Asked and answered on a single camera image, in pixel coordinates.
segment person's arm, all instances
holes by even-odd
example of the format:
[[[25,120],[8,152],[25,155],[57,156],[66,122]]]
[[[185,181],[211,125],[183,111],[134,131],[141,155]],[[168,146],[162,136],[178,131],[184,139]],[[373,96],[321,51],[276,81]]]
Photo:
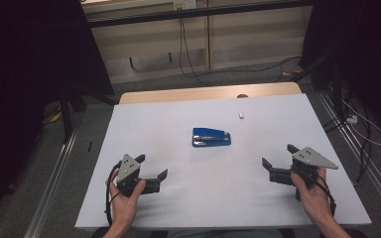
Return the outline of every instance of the person's arm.
[[[326,180],[326,169],[319,168],[318,174]],[[292,180],[299,189],[301,202],[305,213],[316,225],[322,234],[327,238],[346,238],[350,237],[342,227],[333,218],[329,208],[329,200],[320,187],[314,185],[311,189],[306,187],[305,181],[296,173],[292,173]],[[317,180],[321,185],[326,187],[324,181],[320,178]]]
[[[126,232],[131,228],[135,220],[138,198],[144,190],[145,184],[146,182],[143,179],[140,180],[135,186],[132,195],[127,197],[119,193],[119,188],[117,188],[113,181],[110,182],[110,196],[115,196],[112,200],[113,223],[104,235],[105,238],[125,237]]]

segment wall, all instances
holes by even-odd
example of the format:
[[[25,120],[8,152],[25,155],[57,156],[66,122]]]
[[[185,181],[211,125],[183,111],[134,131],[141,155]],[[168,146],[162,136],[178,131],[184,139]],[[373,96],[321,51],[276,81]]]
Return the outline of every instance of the wall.
[[[172,1],[166,0],[87,1],[82,6],[89,20],[173,10]],[[201,8],[256,2],[262,1],[198,0],[196,5]],[[300,56],[311,10],[312,7],[304,7],[184,19],[194,70]],[[179,20],[96,28],[92,32],[112,83],[181,73],[177,64],[165,63],[168,53],[174,56],[175,62],[181,51]],[[145,68],[140,67],[140,71],[137,68],[116,68],[118,65],[130,67],[129,58]],[[189,71],[189,65],[183,64]]]

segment table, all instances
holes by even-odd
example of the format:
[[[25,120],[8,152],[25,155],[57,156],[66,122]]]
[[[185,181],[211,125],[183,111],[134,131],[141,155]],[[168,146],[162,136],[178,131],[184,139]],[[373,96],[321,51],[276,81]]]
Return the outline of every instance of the table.
[[[280,95],[266,96],[274,94],[274,88]],[[209,94],[211,90],[218,95]],[[199,91],[203,99],[198,99]],[[169,91],[142,92],[143,97],[139,97],[140,93],[122,96],[121,104],[113,111],[75,227],[94,229],[107,225],[101,212],[103,182],[125,153],[132,157],[146,155],[140,174],[143,179],[169,169],[161,192],[140,197],[133,224],[136,228],[247,229],[311,225],[295,200],[295,189],[269,182],[268,172],[262,168],[262,157],[274,167],[288,168],[291,155],[286,151],[287,144],[300,149],[311,146],[339,166],[339,170],[328,172],[339,223],[371,222],[308,99],[296,84],[170,92],[174,95],[170,98]],[[236,94],[247,94],[249,98],[236,99]],[[245,117],[238,118],[238,112]],[[223,129],[230,132],[232,144],[193,148],[192,127]]]

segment blue stapler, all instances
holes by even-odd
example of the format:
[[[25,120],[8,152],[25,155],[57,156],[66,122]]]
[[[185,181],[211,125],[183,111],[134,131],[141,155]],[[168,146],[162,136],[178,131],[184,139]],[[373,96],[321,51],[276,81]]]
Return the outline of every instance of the blue stapler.
[[[193,128],[192,142],[194,147],[229,146],[230,134],[225,131],[209,128]]]

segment electrical cord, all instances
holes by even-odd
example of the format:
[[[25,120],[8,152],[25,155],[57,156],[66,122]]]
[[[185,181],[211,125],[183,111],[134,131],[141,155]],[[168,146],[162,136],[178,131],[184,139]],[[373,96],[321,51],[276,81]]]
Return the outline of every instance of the electrical cord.
[[[358,113],[356,110],[354,110],[352,107],[350,107],[349,105],[348,105],[348,103],[346,103],[346,102],[344,102],[344,101],[342,101],[351,111],[353,111],[355,114],[357,114],[357,116],[359,116],[359,117],[361,117],[363,120],[365,120],[366,122],[368,122],[368,123],[370,123],[372,126],[374,126],[376,129],[378,129],[379,130],[379,132],[381,133],[381,129],[378,127],[378,126],[376,126],[375,124],[373,124],[370,120],[368,120],[368,119],[366,119],[365,117],[363,117],[360,113]],[[374,145],[377,145],[377,146],[381,146],[381,143],[377,143],[377,142],[375,142],[375,141],[372,141],[372,140],[370,140],[370,139],[368,139],[368,138],[366,138],[365,136],[363,136],[361,133],[359,133],[354,127],[353,127],[353,125],[352,125],[352,123],[351,123],[351,128],[353,129],[353,131],[355,132],[355,133],[357,133],[360,137],[362,137],[364,140],[367,140],[367,141],[369,141],[370,143],[372,143],[372,144],[374,144]]]
[[[116,164],[112,168],[112,170],[110,171],[110,174],[109,174],[109,178],[107,179],[107,185],[106,185],[106,210],[104,212],[106,213],[107,221],[108,221],[110,226],[113,223],[112,217],[111,217],[111,210],[110,210],[111,202],[113,201],[113,198],[116,197],[117,195],[119,195],[119,193],[120,193],[120,192],[118,192],[111,199],[109,199],[109,197],[110,197],[110,183],[112,182],[112,177],[113,177],[114,172],[117,169],[120,168],[121,164],[122,164],[122,161],[120,161],[118,164]]]
[[[344,119],[342,120],[342,121],[340,121],[338,124],[336,124],[335,126],[333,126],[333,127],[331,127],[331,128],[328,128],[328,129],[326,129],[326,130],[324,130],[326,133],[328,133],[328,132],[330,132],[330,131],[333,131],[333,130],[335,130],[336,128],[339,128],[339,127],[341,127],[344,123],[345,123],[345,121],[347,120],[347,118],[348,118],[348,114],[346,114],[345,115],[345,117],[344,117]],[[331,122],[333,122],[333,121],[335,121],[336,119],[332,119],[330,122],[328,122],[328,123],[326,123],[326,124],[329,124],[329,123],[331,123]]]
[[[330,123],[334,122],[335,120],[336,120],[335,118],[330,119],[330,121],[323,124],[322,127],[324,128],[325,126],[329,125]]]
[[[181,72],[186,77],[195,77],[203,85],[212,86],[212,85],[209,85],[209,84],[201,81],[200,77],[205,76],[205,75],[209,75],[209,74],[214,74],[214,73],[257,72],[257,71],[264,71],[264,70],[268,70],[268,69],[272,69],[272,68],[280,66],[281,67],[281,73],[280,73],[280,75],[281,75],[282,72],[283,72],[283,68],[282,68],[283,63],[285,63],[287,61],[290,61],[290,60],[300,59],[301,58],[301,57],[286,58],[286,59],[281,60],[281,62],[279,62],[277,64],[274,64],[272,66],[268,66],[268,67],[264,67],[264,68],[258,68],[258,69],[229,69],[229,70],[220,70],[220,71],[208,71],[208,72],[196,74],[194,72],[192,64],[191,64],[191,58],[190,58],[190,54],[189,54],[189,48],[188,48],[187,36],[186,36],[186,30],[185,30],[185,23],[184,23],[184,20],[182,18],[180,18],[180,24],[181,24],[181,49],[180,49],[180,56],[179,56],[179,65],[180,65],[180,68],[181,68]],[[186,74],[184,72],[184,69],[183,69],[183,66],[182,66],[182,52],[183,52],[182,45],[183,45],[183,42],[185,42],[185,47],[186,47],[186,50],[187,50],[188,61],[190,63],[190,70],[191,70],[192,74]]]
[[[363,107],[363,110],[364,110],[364,115],[365,115],[365,119],[366,120],[361,120],[361,123],[363,124],[363,126],[365,127],[366,129],[366,132],[367,132],[367,139],[368,140],[364,140],[363,141],[363,144],[361,146],[361,149],[360,149],[360,156],[359,156],[359,160],[360,160],[360,171],[358,173],[358,177],[357,179],[355,180],[355,186],[354,187],[357,187],[361,181],[361,179],[363,178],[364,174],[366,173],[367,171],[367,168],[369,166],[369,163],[371,161],[371,153],[372,153],[372,144],[370,143],[370,136],[371,136],[371,128],[370,128],[370,121],[368,120],[369,116],[368,116],[368,113],[367,113],[367,109],[366,107],[364,106],[363,103],[362,104],[362,107]],[[355,106],[352,105],[353,108],[351,108],[351,110],[353,111],[357,111]],[[368,152],[367,154],[365,153],[365,148],[369,146],[368,148]]]
[[[179,66],[181,67],[181,71],[182,71],[182,73],[184,74],[184,76],[187,76],[187,77],[195,77],[196,80],[197,80],[198,82],[200,82],[201,84],[203,84],[203,85],[205,85],[205,86],[212,86],[212,85],[210,85],[210,84],[207,84],[207,83],[201,81],[201,80],[199,79],[198,75],[196,75],[196,73],[194,73],[193,66],[191,65],[190,51],[189,51],[189,49],[188,49],[188,42],[187,42],[187,35],[186,35],[186,30],[185,30],[184,19],[180,18],[179,21],[180,21],[180,23],[181,23],[181,52],[180,52],[180,54],[179,54]],[[182,42],[183,42],[183,40],[185,40],[185,47],[187,48],[188,61],[189,61],[189,63],[190,63],[190,70],[191,70],[193,76],[192,76],[192,75],[189,76],[189,75],[185,74],[184,69],[183,69],[183,67],[182,67]]]
[[[311,182],[313,182],[316,186],[318,186],[321,190],[323,190],[323,192],[329,197],[329,208],[330,208],[330,212],[332,213],[332,216],[335,215],[335,210],[336,210],[336,203],[335,203],[335,199],[333,199],[333,196],[330,194],[330,190],[329,190],[329,186],[327,185],[326,181],[324,180],[324,178],[318,176],[323,182],[324,182],[324,185],[327,187],[324,187],[322,184],[320,184],[316,179],[313,179],[312,177],[310,177],[308,174],[306,174],[305,172],[299,170],[299,169],[292,169],[294,172],[296,172],[298,175],[310,180]]]

